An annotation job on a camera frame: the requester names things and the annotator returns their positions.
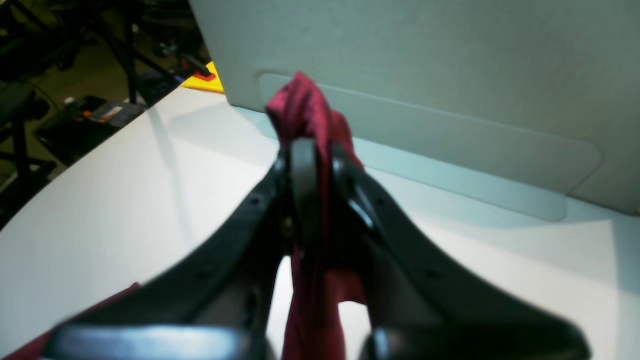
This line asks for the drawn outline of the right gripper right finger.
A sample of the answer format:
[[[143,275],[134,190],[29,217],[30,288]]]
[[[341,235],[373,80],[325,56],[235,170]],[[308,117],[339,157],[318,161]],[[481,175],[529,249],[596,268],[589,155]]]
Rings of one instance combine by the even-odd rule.
[[[371,324],[361,360],[588,360],[571,321],[509,294],[427,237],[393,197],[332,148],[339,264],[361,283]]]

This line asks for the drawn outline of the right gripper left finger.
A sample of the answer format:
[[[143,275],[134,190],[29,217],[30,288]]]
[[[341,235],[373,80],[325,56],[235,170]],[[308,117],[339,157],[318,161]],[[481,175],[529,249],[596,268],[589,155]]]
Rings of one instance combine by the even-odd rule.
[[[44,360],[273,360],[275,280],[298,241],[320,234],[316,142],[282,146],[271,169],[211,237],[123,298],[69,320]]]

